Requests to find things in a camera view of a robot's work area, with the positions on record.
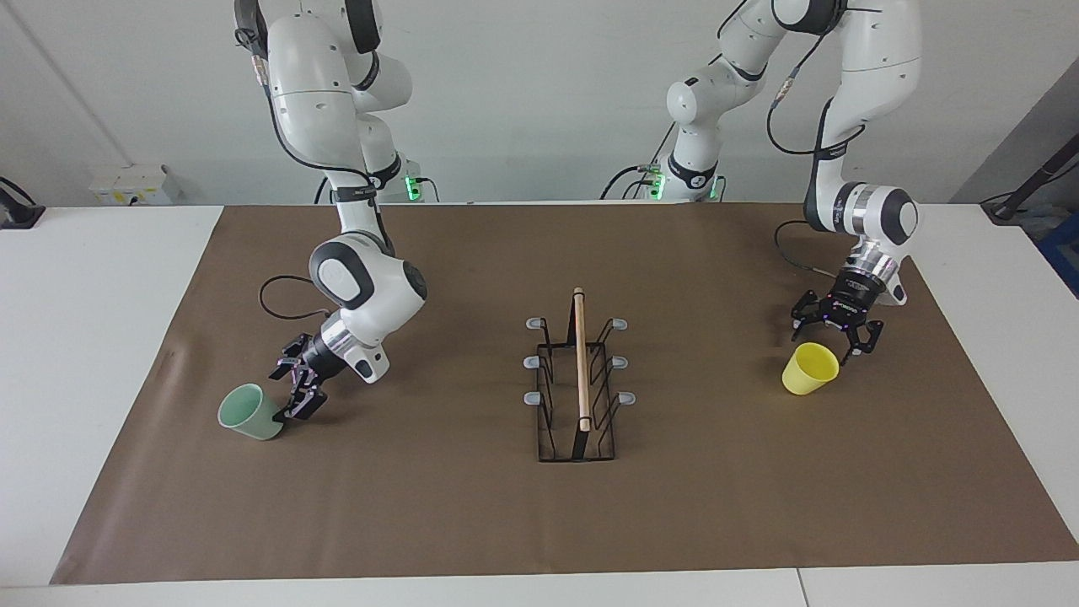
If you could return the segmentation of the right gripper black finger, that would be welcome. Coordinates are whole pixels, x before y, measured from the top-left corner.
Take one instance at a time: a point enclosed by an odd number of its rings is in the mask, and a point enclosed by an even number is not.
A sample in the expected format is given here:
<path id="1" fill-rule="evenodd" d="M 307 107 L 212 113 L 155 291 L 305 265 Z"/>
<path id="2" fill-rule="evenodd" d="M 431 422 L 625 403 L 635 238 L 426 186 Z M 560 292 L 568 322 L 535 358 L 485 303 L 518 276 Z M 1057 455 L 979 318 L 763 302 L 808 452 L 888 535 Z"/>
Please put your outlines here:
<path id="1" fill-rule="evenodd" d="M 293 376 L 293 389 L 285 406 L 285 418 L 308 420 L 320 409 L 327 395 L 320 389 L 320 377 L 316 375 Z"/>
<path id="2" fill-rule="evenodd" d="M 308 350 L 309 342 L 311 335 L 299 335 L 284 346 L 277 365 L 270 372 L 270 378 L 284 378 L 298 368 L 305 368 L 308 363 L 303 360 L 303 353 Z"/>

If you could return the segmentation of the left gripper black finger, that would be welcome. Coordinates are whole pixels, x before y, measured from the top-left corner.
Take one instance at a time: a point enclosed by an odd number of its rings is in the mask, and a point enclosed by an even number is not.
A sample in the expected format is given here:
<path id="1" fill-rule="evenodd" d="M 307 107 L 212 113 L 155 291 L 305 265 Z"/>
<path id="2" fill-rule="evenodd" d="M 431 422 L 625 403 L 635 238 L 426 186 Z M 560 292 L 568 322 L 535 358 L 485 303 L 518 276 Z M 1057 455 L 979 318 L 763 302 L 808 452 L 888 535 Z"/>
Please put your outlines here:
<path id="1" fill-rule="evenodd" d="M 832 312 L 833 293 L 827 293 L 824 296 L 819 296 L 815 291 L 803 293 L 791 311 L 793 327 L 791 341 L 797 341 L 804 328 L 828 322 Z"/>
<path id="2" fill-rule="evenodd" d="M 853 357 L 872 353 L 878 345 L 883 327 L 885 323 L 882 321 L 866 319 L 846 321 L 842 325 L 841 333 L 847 337 L 849 346 L 839 359 L 839 364 L 847 364 Z"/>

